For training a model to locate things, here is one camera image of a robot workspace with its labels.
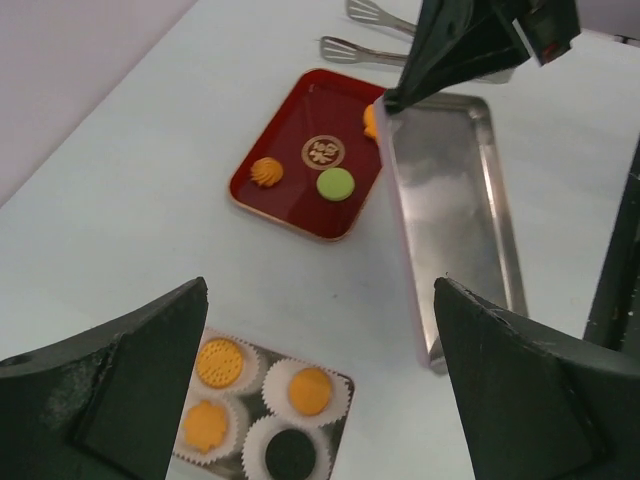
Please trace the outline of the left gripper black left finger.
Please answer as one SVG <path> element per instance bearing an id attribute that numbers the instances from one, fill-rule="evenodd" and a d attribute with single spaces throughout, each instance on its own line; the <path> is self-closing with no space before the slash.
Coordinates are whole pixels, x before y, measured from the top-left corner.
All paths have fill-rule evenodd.
<path id="1" fill-rule="evenodd" d="M 165 478 L 207 310 L 198 277 L 2 360 L 2 478 Z"/>

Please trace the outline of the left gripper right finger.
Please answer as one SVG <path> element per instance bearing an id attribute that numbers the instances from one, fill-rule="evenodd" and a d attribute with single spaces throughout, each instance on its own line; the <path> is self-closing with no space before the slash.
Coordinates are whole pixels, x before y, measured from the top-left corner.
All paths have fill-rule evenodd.
<path id="1" fill-rule="evenodd" d="M 445 277 L 439 338 L 478 479 L 636 479 L 639 362 Z"/>

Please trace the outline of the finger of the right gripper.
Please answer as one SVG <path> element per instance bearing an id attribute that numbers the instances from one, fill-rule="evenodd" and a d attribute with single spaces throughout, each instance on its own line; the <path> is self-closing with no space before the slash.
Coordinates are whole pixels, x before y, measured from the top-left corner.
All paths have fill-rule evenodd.
<path id="1" fill-rule="evenodd" d="M 384 94 L 399 113 L 449 86 L 515 68 L 525 47 L 511 21 L 519 1 L 424 1 L 398 85 Z"/>

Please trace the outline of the silver tin lid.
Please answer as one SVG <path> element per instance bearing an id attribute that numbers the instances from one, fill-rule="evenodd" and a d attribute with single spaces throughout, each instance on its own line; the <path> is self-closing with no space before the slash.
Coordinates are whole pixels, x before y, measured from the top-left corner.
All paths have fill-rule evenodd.
<path id="1" fill-rule="evenodd" d="M 491 112 L 480 97 L 448 93 L 396 114 L 377 99 L 373 112 L 417 358 L 444 375 L 437 278 L 528 313 Z"/>

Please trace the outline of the orange round cookie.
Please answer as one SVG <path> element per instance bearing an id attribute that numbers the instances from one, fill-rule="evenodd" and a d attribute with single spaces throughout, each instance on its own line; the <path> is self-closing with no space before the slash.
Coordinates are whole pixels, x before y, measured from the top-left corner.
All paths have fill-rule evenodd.
<path id="1" fill-rule="evenodd" d="M 200 380 L 213 389 L 233 385 L 244 370 L 244 357 L 240 347 L 232 340 L 214 338 L 200 349 L 195 363 Z"/>
<path id="2" fill-rule="evenodd" d="M 322 413 L 329 405 L 332 394 L 331 379 L 319 368 L 300 370 L 288 385 L 289 403 L 303 416 L 316 416 Z"/>

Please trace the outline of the orange flower cookie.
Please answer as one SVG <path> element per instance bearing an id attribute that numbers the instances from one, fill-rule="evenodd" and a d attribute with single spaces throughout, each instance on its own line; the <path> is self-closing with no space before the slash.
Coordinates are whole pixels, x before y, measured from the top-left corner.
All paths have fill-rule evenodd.
<path id="1" fill-rule="evenodd" d="M 226 439 L 229 429 L 226 408 L 201 401 L 188 410 L 183 427 L 186 443 L 200 453 L 208 453 L 220 447 Z"/>

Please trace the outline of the black round cookie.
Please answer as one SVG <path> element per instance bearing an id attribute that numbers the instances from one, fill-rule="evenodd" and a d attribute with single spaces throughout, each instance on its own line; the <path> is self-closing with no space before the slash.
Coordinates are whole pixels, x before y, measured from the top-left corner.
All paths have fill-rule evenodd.
<path id="1" fill-rule="evenodd" d="M 275 480 L 308 479 L 316 466 L 315 446 L 298 429 L 285 429 L 272 437 L 265 450 L 268 473 Z"/>

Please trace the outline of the metal tongs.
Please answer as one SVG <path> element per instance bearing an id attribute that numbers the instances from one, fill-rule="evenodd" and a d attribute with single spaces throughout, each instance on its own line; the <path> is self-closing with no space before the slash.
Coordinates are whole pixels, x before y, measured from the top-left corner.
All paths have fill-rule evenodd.
<path id="1" fill-rule="evenodd" d="M 390 28 L 411 38 L 416 34 L 415 23 L 392 15 L 374 1 L 348 0 L 345 11 L 348 18 L 357 23 Z M 319 39 L 319 52 L 324 60 L 341 65 L 370 63 L 403 67 L 408 59 L 407 54 L 374 50 L 334 36 Z"/>

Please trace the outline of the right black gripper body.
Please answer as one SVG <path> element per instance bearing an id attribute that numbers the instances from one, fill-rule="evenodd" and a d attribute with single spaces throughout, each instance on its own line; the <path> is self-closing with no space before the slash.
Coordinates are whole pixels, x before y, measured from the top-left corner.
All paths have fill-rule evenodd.
<path id="1" fill-rule="evenodd" d="M 499 18 L 524 58 L 541 66 L 567 53 L 581 33 L 574 0 L 500 1 Z"/>

